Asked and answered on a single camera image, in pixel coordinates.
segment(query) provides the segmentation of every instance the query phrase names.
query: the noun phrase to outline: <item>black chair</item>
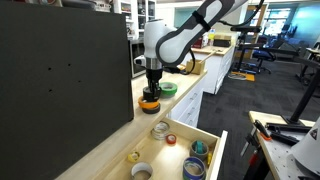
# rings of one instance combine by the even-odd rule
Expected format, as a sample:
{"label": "black chair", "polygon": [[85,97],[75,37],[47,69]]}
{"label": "black chair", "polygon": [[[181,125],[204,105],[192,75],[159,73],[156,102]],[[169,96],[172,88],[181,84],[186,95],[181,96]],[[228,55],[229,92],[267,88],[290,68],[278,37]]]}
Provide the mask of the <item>black chair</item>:
{"label": "black chair", "polygon": [[[266,37],[262,36],[262,37],[259,37],[258,42],[265,43],[265,42],[267,42],[267,39],[266,39]],[[271,48],[279,49],[282,44],[283,44],[283,41],[276,40],[273,43],[273,45],[271,46]],[[264,50],[254,50],[252,53],[252,57],[257,58],[257,61],[259,62],[259,64],[258,65],[257,64],[249,64],[250,68],[257,69],[256,72],[259,74],[260,74],[261,70],[268,71],[269,74],[271,74],[271,70],[266,67],[263,67],[262,63],[263,63],[263,61],[275,61],[277,58],[275,54],[270,53],[268,51],[264,51]]]}

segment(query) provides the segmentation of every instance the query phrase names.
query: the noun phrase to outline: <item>white device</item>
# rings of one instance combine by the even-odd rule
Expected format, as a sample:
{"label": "white device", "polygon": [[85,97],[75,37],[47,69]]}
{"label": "white device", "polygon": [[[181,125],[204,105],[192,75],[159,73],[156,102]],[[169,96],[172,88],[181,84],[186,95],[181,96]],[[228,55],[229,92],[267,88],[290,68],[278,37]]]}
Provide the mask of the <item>white device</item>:
{"label": "white device", "polygon": [[291,150],[299,163],[320,176],[320,117],[308,134],[292,146]]}

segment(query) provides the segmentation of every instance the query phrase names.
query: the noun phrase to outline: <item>black partition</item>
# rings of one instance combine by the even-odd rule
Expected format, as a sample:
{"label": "black partition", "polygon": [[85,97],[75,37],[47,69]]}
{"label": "black partition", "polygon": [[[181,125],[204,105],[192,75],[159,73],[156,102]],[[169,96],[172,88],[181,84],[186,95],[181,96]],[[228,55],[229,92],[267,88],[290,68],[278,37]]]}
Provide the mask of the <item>black partition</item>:
{"label": "black partition", "polygon": [[0,2],[0,179],[54,179],[132,120],[128,52],[122,15]]}

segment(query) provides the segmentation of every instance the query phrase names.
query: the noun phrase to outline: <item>black tape roll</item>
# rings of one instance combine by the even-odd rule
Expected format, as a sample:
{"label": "black tape roll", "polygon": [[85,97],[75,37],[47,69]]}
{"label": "black tape roll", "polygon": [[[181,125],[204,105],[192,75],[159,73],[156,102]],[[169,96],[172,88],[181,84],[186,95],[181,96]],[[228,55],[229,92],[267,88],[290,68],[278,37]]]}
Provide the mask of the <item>black tape roll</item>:
{"label": "black tape roll", "polygon": [[142,108],[142,111],[146,114],[156,114],[160,111],[160,103],[157,107],[152,108],[152,109]]}

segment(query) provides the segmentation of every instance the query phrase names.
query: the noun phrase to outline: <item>box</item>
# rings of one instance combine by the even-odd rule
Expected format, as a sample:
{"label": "box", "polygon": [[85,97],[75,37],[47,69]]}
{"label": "box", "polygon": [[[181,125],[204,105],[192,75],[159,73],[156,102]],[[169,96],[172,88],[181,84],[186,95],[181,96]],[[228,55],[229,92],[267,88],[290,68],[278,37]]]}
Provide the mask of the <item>box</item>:
{"label": "box", "polygon": [[[193,66],[193,60],[187,62],[186,71],[190,72]],[[194,66],[192,74],[202,74],[205,66],[205,61],[196,60],[196,65]]]}

